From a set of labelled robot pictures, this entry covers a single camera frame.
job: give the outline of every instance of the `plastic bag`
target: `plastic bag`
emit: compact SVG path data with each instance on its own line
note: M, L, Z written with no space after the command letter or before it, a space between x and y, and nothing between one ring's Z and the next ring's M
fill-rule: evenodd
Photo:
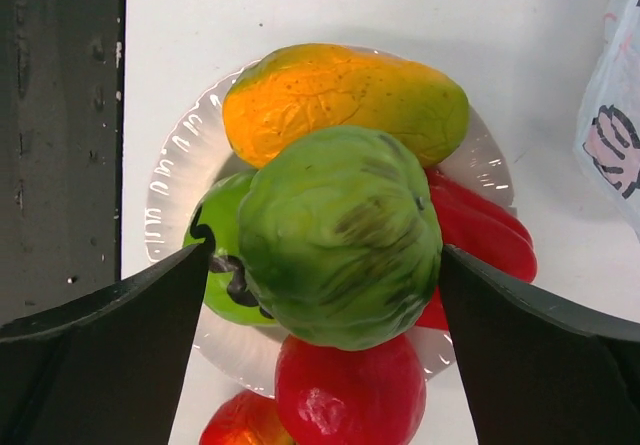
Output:
M605 47L578 114L584 173L640 234L640 0L611 0Z

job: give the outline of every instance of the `table surface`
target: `table surface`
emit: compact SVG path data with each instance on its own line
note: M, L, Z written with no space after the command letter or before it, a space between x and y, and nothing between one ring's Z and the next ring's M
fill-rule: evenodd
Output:
M199 94L279 47L338 42L419 60L458 81L506 156L539 257L536 285L640 321L640 245L571 153L607 1L127 0L123 276L148 265L143 211L153 163ZM194 350L171 443L197 443L238 390ZM476 443L456 367L429 382L413 443Z

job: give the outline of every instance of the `pink print on bag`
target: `pink print on bag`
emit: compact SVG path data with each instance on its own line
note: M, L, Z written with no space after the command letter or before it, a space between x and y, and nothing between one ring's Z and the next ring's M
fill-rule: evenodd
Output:
M600 107L583 148L623 198L640 188L640 138L631 120L619 109L613 105Z

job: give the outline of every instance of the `green vegetable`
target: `green vegetable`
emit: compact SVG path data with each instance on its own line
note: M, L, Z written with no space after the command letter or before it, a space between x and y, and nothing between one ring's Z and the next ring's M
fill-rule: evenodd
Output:
M362 350L420 317L442 237L417 158L385 132L310 133L258 171L238 209L249 290L292 334Z
M243 171L215 183L198 204L183 245L215 244L204 294L207 307L241 325L276 325L247 289L244 265L238 258L236 213L255 173Z

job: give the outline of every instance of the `fake fruit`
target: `fake fruit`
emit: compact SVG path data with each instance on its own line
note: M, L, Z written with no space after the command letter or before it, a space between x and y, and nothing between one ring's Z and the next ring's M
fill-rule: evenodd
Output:
M200 445L295 445L280 423L276 402L245 390L224 403L200 437Z
M238 258L236 212L255 173L255 170L243 171L211 187L196 208L183 246L204 241L214 244L204 294L207 307L241 325L276 325L247 289L244 265Z
M455 245L504 273L532 282L538 267L533 241L525 226L500 206L443 173L428 170L426 174L443 242ZM449 329L438 291L416 325Z
M278 414L301 445L406 445L426 407L424 371L400 335L345 352L289 336L276 364Z
M301 136L345 123L392 134L429 167L464 139L469 103L460 86L421 63L309 43L245 69L222 116L234 151L257 168Z
M256 173L238 224L249 290L315 345L390 340L435 289L442 239L429 187L385 132L340 126L298 139Z

